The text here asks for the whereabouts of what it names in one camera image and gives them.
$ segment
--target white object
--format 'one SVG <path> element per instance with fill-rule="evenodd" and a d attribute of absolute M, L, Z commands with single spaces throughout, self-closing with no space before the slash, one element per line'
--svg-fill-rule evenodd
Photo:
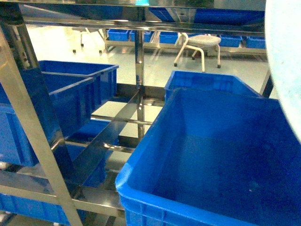
<path fill-rule="evenodd" d="M 284 113 L 301 142 L 301 1 L 267 0 L 265 15 L 272 79 Z"/>
<path fill-rule="evenodd" d="M 0 161 L 0 170 L 5 170 L 8 166 L 10 166 L 9 163 Z"/>
<path fill-rule="evenodd" d="M 182 40 L 184 39 L 183 46 L 177 55 L 176 59 L 174 60 L 174 66 L 177 66 L 177 61 L 184 51 L 185 48 L 190 48 L 194 50 L 194 53 L 192 54 L 192 59 L 194 59 L 194 56 L 199 51 L 202 55 L 202 72 L 205 72 L 205 54 L 202 48 L 208 48 L 208 47 L 214 47 L 217 46 L 218 53 L 217 53 L 217 67 L 221 67 L 221 48 L 219 43 L 221 42 L 221 38 L 211 36 L 211 35 L 196 35 L 192 37 L 188 37 L 186 33 L 180 33 L 180 36 L 178 37 L 175 46 L 178 45 Z"/>

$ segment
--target floor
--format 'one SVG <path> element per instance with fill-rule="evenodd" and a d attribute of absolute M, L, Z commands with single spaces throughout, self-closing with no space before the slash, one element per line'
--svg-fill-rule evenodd
<path fill-rule="evenodd" d="M 117 64 L 118 83 L 135 84 L 135 52 L 134 48 L 116 47 L 110 53 L 104 52 L 104 43 L 98 33 L 92 33 L 91 37 L 87 34 L 83 35 L 84 48 L 80 47 L 79 32 L 68 27 L 52 27 L 52 26 L 34 26 L 29 25 L 28 31 L 34 46 L 38 60 L 59 60 L 74 62 L 92 62 L 103 64 Z M 76 49 L 77 53 L 73 54 L 72 50 Z M 146 50 L 145 59 L 145 77 L 144 83 L 147 86 L 164 87 L 172 70 L 201 71 L 200 59 L 195 61 L 188 57 L 188 52 L 184 51 L 178 61 L 178 67 L 175 68 L 174 59 L 177 51 L 173 50 Z M 260 91 L 264 77 L 268 70 L 266 57 L 263 56 L 235 56 L 224 54 L 222 56 L 222 68 L 218 69 L 215 57 L 207 57 L 205 59 L 207 73 L 221 73 L 238 76 L 242 81 L 251 86 L 257 92 Z M 277 98 L 275 91 L 272 92 L 272 98 Z M 96 114 L 115 116 L 124 106 L 123 103 L 108 102 L 96 111 Z M 145 120 L 154 121 L 160 112 L 160 107 L 146 106 Z M 138 137 L 137 125 L 128 124 L 121 135 Z M 112 156 L 112 160 L 118 161 L 118 158 L 126 159 L 128 155 Z M 95 220 L 95 225 L 104 225 L 107 217 L 99 215 Z M 52 223 L 27 218 L 24 216 L 16 216 L 8 224 L 9 226 L 50 226 Z M 115 226 L 125 226 L 125 220 L 118 218 Z"/>

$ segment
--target blue bin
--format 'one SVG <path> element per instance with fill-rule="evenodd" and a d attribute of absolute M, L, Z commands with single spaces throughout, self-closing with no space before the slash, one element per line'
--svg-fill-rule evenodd
<path fill-rule="evenodd" d="M 297 226 L 300 165 L 277 100 L 178 89 L 116 188 L 130 226 Z"/>
<path fill-rule="evenodd" d="M 36 76 L 41 75 L 40 71 L 35 69 L 21 73 L 23 79 L 29 81 L 34 81 Z M 89 122 L 92 113 L 91 84 L 93 78 L 49 74 L 45 75 L 45 82 L 65 137 L 75 133 Z M 45 118 L 42 123 L 48 124 L 50 120 L 51 116 Z M 38 159 L 1 85 L 0 121 L 0 161 L 34 166 Z"/>
<path fill-rule="evenodd" d="M 62 207 L 55 204 L 0 194 L 0 209 L 31 218 L 70 225 Z M 85 211 L 78 210 L 78 213 L 80 218 L 84 220 Z"/>
<path fill-rule="evenodd" d="M 219 35 L 221 38 L 220 46 L 239 47 L 242 37 L 238 35 Z"/>
<path fill-rule="evenodd" d="M 160 43 L 175 44 L 178 39 L 177 32 L 161 32 L 160 33 Z"/>
<path fill-rule="evenodd" d="M 110 29 L 108 31 L 110 41 L 128 41 L 129 30 Z"/>
<path fill-rule="evenodd" d="M 174 22 L 174 19 L 166 8 L 149 8 L 149 11 L 162 20 L 162 22 Z"/>
<path fill-rule="evenodd" d="M 264 11 L 225 10 L 198 8 L 196 24 L 247 25 L 264 22 Z"/>
<path fill-rule="evenodd" d="M 109 122 L 101 122 L 94 130 L 103 129 Z M 83 151 L 84 147 L 77 145 L 67 145 L 69 155 L 72 161 Z M 105 158 L 100 162 L 94 172 L 85 181 L 84 186 L 98 187 L 105 180 L 105 162 L 110 156 L 108 151 Z M 9 211 L 41 220 L 56 222 L 62 225 L 70 225 L 63 209 L 59 205 L 40 202 L 36 200 L 21 198 L 17 196 L 0 194 L 0 210 Z M 78 210 L 80 218 L 83 220 L 86 216 L 85 211 Z"/>
<path fill-rule="evenodd" d="M 264 37 L 245 37 L 247 48 L 266 48 Z"/>
<path fill-rule="evenodd" d="M 144 32 L 144 42 L 150 42 L 153 33 L 154 32 L 145 31 Z M 130 35 L 131 35 L 131 41 L 135 41 L 135 31 L 131 31 Z"/>
<path fill-rule="evenodd" d="M 177 88 L 214 90 L 251 97 L 262 97 L 238 77 L 224 74 L 172 71 L 165 89 L 165 101 Z"/>
<path fill-rule="evenodd" d="M 92 84 L 92 111 L 95 111 L 116 95 L 118 65 L 50 60 L 39 61 L 39 64 L 41 71 L 47 74 L 93 77 L 95 80 Z"/>

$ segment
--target shelf support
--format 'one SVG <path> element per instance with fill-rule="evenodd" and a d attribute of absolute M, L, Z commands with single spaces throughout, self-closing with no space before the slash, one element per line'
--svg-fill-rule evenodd
<path fill-rule="evenodd" d="M 274 88 L 274 84 L 272 81 L 272 74 L 269 69 L 267 72 L 267 75 L 264 78 L 264 81 L 263 81 L 263 84 L 262 84 L 262 87 L 260 90 L 260 94 L 266 98 L 269 98 L 272 93 L 273 88 Z"/>
<path fill-rule="evenodd" d="M 145 8 L 138 8 L 138 21 L 145 21 Z M 144 105 L 143 99 L 145 97 L 144 87 L 144 31 L 135 31 L 135 68 L 136 68 L 136 87 L 139 90 L 139 103 L 137 105 L 137 119 L 144 121 Z M 144 125 L 138 124 L 138 139 L 142 140 L 144 137 Z"/>
<path fill-rule="evenodd" d="M 18 64 L 19 68 L 17 67 L 10 51 L 10 46 L 6 42 L 4 33 L 0 28 L 1 85 L 70 224 L 72 226 L 82 226 L 63 179 L 63 175 L 67 176 L 73 171 L 73 165 L 43 75 L 39 69 L 22 70 L 38 67 L 38 61 L 27 29 L 18 4 L 12 3 L 5 6 L 4 8 L 3 5 L 0 5 L 1 17 L 6 18 L 7 21 L 14 22 L 16 25 L 16 27 L 8 27 L 9 34 L 7 35 L 18 34 L 15 39 L 12 38 L 13 41 L 10 44 L 18 53 L 17 58 L 22 57 L 24 53 L 27 60 Z M 32 80 L 30 80 L 31 76 L 35 77 L 34 85 Z M 0 192 L 4 192 L 4 189 L 4 187 L 0 186 Z"/>

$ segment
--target metal shelf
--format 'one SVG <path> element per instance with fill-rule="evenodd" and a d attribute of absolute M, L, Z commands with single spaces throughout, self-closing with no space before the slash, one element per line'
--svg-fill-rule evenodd
<path fill-rule="evenodd" d="M 31 7 L 40 7 L 46 10 L 55 8 L 56 12 L 67 12 L 72 17 L 62 18 L 60 14 L 56 13 L 54 13 L 53 17 L 22 15 L 18 5 L 22 2 Z M 119 140 L 124 140 L 123 143 L 126 143 L 130 148 L 113 146 L 111 144 L 128 122 L 137 124 L 138 141 L 143 138 L 144 125 L 151 124 L 151 122 L 144 120 L 145 104 L 154 106 L 162 106 L 164 104 L 163 88 L 144 86 L 143 48 L 157 48 L 158 44 L 143 43 L 143 31 L 183 31 L 240 35 L 264 34 L 264 24 L 249 24 L 246 26 L 194 24 L 191 22 L 191 18 L 187 18 L 186 21 L 182 21 L 181 19 L 176 20 L 175 23 L 153 21 L 147 15 L 147 7 L 168 7 L 171 11 L 177 11 L 178 7 L 185 8 L 187 11 L 197 8 L 264 11 L 265 0 L 232 0 L 227 1 L 227 4 L 223 3 L 224 1 L 222 0 L 150 0 L 147 6 L 138 2 L 132 0 L 0 0 L 0 16 L 3 21 L 0 25 L 2 29 L 8 31 L 4 35 L 2 29 L 0 29 L 0 82 L 39 159 L 46 177 L 42 178 L 38 175 L 28 173 L 17 174 L 0 171 L 0 193 L 59 204 L 65 211 L 72 226 L 83 225 L 76 211 L 77 209 L 113 216 L 109 218 L 107 225 L 112 225 L 114 217 L 124 218 L 124 208 L 120 205 L 119 196 L 114 191 L 114 186 L 112 186 L 112 180 L 116 175 L 114 172 L 116 171 L 109 170 L 107 181 L 98 189 L 84 187 L 82 183 L 86 175 L 97 165 L 97 160 L 102 157 L 104 151 L 108 149 L 126 153 L 133 151 L 132 147 L 135 147 L 137 144 L 137 139 L 135 138 L 125 139 L 124 137 L 119 137 Z M 122 7 L 124 11 L 123 20 L 102 18 L 101 11 L 98 11 L 99 14 L 89 14 L 87 8 L 94 10 L 99 5 Z M 83 9 L 84 6 L 85 10 L 81 12 L 75 13 L 72 11 L 72 7 Z M 39 81 L 41 83 L 39 87 L 40 94 L 33 100 L 31 94 L 36 90 L 26 87 L 19 72 L 23 69 L 39 67 L 25 23 L 138 30 L 135 34 L 135 42 L 126 43 L 128 46 L 135 47 L 137 85 L 118 84 L 119 97 L 130 97 L 131 100 L 121 109 L 115 118 L 109 118 L 111 120 L 109 126 L 93 142 L 82 144 L 86 148 L 80 154 L 79 160 L 73 164 L 68 161 L 57 161 L 53 154 L 58 149 L 61 152 L 66 152 L 66 143 L 78 141 L 65 141 L 63 138 L 43 78 L 40 78 Z M 117 44 L 119 43 L 106 41 L 106 45 L 115 46 Z M 160 44 L 160 48 L 171 48 L 172 46 L 169 44 Z M 225 50 L 242 53 L 238 49 L 230 48 Z M 43 109 L 37 108 L 33 103 L 43 103 Z M 131 120 L 136 110 L 138 111 L 138 120 Z M 48 125 L 43 125 L 40 119 L 45 117 L 46 114 L 52 115 L 53 121 Z M 56 131 L 56 133 L 49 133 L 47 127 L 51 127 L 51 131 Z M 71 179 L 77 183 L 71 184 L 69 182 Z"/>

